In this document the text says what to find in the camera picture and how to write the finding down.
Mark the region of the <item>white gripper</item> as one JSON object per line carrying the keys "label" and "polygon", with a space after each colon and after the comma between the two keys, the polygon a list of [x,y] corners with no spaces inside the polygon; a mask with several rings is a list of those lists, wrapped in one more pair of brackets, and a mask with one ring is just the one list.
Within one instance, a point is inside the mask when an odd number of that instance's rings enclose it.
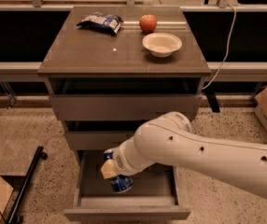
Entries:
{"label": "white gripper", "polygon": [[110,179],[121,175],[136,175],[143,172],[153,161],[142,156],[134,144],[134,139],[130,138],[116,147],[113,151],[113,160],[108,159],[101,167],[104,179]]}

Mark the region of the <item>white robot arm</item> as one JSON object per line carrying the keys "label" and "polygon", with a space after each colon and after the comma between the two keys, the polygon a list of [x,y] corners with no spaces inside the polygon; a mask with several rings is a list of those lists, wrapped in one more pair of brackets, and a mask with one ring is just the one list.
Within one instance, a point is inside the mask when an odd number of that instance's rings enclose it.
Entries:
{"label": "white robot arm", "polygon": [[267,199],[267,145],[194,134],[179,112],[139,126],[113,150],[101,172],[105,179],[135,175],[154,163],[191,169]]}

